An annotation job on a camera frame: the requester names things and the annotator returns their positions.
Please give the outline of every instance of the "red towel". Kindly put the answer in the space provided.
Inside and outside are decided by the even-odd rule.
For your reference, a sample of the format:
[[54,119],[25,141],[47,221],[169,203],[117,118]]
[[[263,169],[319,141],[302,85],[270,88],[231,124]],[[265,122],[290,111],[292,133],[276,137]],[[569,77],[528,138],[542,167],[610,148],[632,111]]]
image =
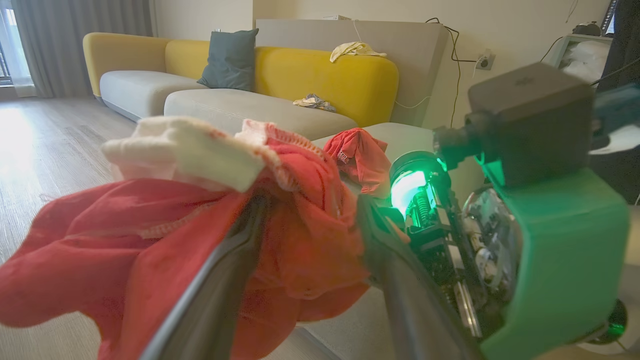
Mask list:
[[0,266],[0,322],[27,327],[81,311],[100,328],[100,360],[137,359],[256,189],[271,194],[273,211],[232,358],[262,358],[297,321],[348,309],[368,277],[355,197],[320,149],[281,133],[267,146],[295,191],[283,190],[282,174],[266,168],[246,193],[132,179],[44,206]]
[[385,155],[387,143],[373,138],[364,129],[345,130],[324,146],[352,181],[362,185],[362,193],[375,197],[389,196],[391,162]]

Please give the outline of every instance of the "white plastic bag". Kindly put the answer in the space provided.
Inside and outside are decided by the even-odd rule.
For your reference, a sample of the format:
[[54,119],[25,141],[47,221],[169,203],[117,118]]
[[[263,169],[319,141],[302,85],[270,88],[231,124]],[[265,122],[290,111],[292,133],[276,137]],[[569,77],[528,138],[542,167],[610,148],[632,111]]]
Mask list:
[[592,83],[602,76],[609,48],[609,44],[597,41],[581,42],[564,56],[570,63],[563,71]]

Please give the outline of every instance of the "crumpled cloth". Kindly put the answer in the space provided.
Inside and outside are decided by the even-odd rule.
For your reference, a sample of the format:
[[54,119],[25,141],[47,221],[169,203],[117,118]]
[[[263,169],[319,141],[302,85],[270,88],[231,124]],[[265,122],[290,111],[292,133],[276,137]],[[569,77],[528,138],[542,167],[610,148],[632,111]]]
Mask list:
[[306,98],[296,100],[293,105],[303,106],[305,108],[316,108],[335,113],[335,108],[328,101],[320,99],[316,94],[308,94]]
[[[99,360],[139,358],[256,191],[272,208],[232,359],[268,355],[297,321],[337,316],[366,291],[356,199],[320,148],[251,120],[235,138],[187,118],[143,119],[136,131],[104,147],[121,181],[45,205],[0,266],[1,323],[81,311],[100,329]],[[255,171],[227,161],[239,149],[261,169],[244,192],[234,183]]]
[[381,56],[383,58],[387,57],[386,53],[377,53],[371,49],[369,44],[354,41],[348,42],[342,45],[338,45],[333,52],[331,53],[331,57],[329,60],[332,63],[335,63],[335,60],[338,60],[342,55],[369,55],[369,56]]
[[324,145],[324,151],[350,180],[362,185],[362,193],[386,199],[390,194],[387,143],[365,129],[345,130]]

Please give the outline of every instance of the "power outlet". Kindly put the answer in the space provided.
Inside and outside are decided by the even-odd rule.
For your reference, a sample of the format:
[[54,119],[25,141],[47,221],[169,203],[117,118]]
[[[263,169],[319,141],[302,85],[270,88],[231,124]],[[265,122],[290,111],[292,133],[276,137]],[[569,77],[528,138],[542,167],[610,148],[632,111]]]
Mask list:
[[491,49],[484,50],[484,53],[479,54],[478,58],[482,60],[476,63],[476,69],[491,70],[495,61],[495,54],[491,52]]

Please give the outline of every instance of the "teal pillow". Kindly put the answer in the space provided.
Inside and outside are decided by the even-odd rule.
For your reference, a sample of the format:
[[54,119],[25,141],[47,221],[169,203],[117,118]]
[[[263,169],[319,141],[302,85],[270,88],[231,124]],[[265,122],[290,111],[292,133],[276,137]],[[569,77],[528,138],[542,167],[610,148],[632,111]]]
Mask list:
[[198,83],[212,89],[251,91],[255,79],[255,36],[258,29],[211,33],[208,65]]

